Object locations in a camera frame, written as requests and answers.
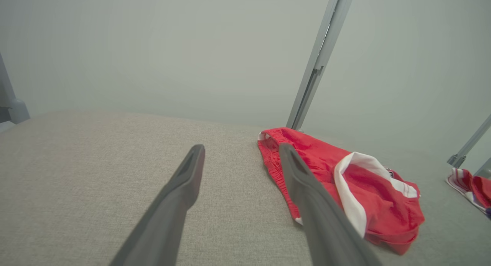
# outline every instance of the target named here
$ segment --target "white trim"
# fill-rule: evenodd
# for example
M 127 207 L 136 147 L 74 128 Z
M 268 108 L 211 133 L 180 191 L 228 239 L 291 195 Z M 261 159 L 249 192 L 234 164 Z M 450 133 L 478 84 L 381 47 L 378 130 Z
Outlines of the white trim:
M 355 164 L 363 167 L 366 170 L 390 181 L 392 187 L 402 193 L 404 197 L 418 197 L 418 192 L 414 187 L 391 177 L 388 170 L 386 170 L 376 158 L 358 152 L 353 152 L 345 156 L 338 162 L 334 169 L 334 182 L 336 183 L 336 189 L 338 191 L 339 198 L 341 199 L 346 217 L 362 238 L 365 236 L 367 217 L 365 209 L 354 197 L 353 193 L 351 193 L 348 183 L 343 177 L 343 174 L 346 168 L 348 168 L 349 164 Z
M 455 189 L 457 192 L 459 192 L 462 196 L 464 196 L 472 205 L 474 205 L 476 208 L 478 208 L 482 213 L 486 214 L 486 208 L 482 207 L 480 205 L 480 202 L 476 199 L 474 193 L 472 191 L 467 191 L 465 188 L 461 187 L 458 182 L 456 181 L 456 178 L 458 178 L 458 169 L 455 170 L 455 174 L 450 175 L 447 179 L 445 179 L 445 182 Z

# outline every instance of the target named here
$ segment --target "gray upholstered surface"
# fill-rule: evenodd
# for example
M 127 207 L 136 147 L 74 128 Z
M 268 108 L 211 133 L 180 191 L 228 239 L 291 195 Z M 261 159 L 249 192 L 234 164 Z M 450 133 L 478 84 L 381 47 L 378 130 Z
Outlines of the gray upholstered surface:
M 310 264 L 302 228 L 263 167 L 256 146 L 262 129 L 145 114 L 57 112 L 0 133 L 0 261 L 109 263 L 200 142 L 205 168 L 178 263 Z M 405 151 L 372 154 L 419 185 L 427 219 L 404 256 L 371 246 L 384 264 L 489 264 L 490 221 L 444 183 L 446 164 Z

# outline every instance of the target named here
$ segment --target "red fabric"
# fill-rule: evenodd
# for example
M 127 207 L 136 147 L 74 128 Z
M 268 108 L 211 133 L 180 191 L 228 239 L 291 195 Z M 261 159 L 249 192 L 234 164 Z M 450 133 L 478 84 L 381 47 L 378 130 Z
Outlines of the red fabric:
M 472 193 L 484 208 L 491 207 L 491 180 L 484 177 L 472 178 Z
M 447 182 L 463 195 L 472 191 L 479 201 L 477 205 L 484 209 L 491 207 L 491 180 L 484 177 L 474 177 L 467 169 L 453 168 L 453 173 L 447 178 Z
M 258 147 L 263 155 L 264 164 L 285 197 L 294 219 L 300 217 L 300 214 L 286 189 L 278 151 L 280 143 L 293 145 L 317 180 L 342 208 L 333 171 L 336 164 L 350 154 L 349 151 L 289 128 L 265 130 L 262 134 L 265 138 L 258 140 Z M 389 172 L 395 179 L 405 182 L 396 172 L 392 170 Z M 418 192 L 417 198 L 406 198 L 396 191 L 388 180 L 362 167 L 349 165 L 343 176 L 349 190 L 365 209 L 367 215 L 365 239 L 376 245 L 387 243 L 398 254 L 404 254 L 416 239 L 419 225 L 424 222 L 419 207 L 417 185 L 405 182 Z

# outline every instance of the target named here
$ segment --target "gray frame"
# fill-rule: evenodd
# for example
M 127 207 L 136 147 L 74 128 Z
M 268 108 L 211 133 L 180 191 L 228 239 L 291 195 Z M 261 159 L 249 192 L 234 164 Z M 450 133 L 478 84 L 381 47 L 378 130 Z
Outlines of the gray frame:
M 491 158 L 489 158 L 474 175 L 491 179 Z
M 487 117 L 484 123 L 477 129 L 477 131 L 472 135 L 472 137 L 467 141 L 464 146 L 459 150 L 459 152 L 453 156 L 451 156 L 447 163 L 450 165 L 459 168 L 462 163 L 465 161 L 467 154 L 470 150 L 476 145 L 476 143 L 482 138 L 482 136 L 488 131 L 489 127 L 491 127 L 491 114 Z
M 10 121 L 14 124 L 30 118 L 26 103 L 15 97 L 2 54 L 0 54 L 0 107 L 8 107 Z
M 286 126 L 298 130 L 321 81 L 352 0 L 329 0 Z

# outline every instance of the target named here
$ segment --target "white wall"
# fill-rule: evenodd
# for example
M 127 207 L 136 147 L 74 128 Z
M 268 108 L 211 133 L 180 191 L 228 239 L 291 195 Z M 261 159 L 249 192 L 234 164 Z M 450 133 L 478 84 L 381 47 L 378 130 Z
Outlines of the white wall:
M 446 161 L 491 112 L 490 4 L 353 0 L 302 129 Z
M 32 116 L 121 109 L 284 126 L 328 0 L 0 0 Z

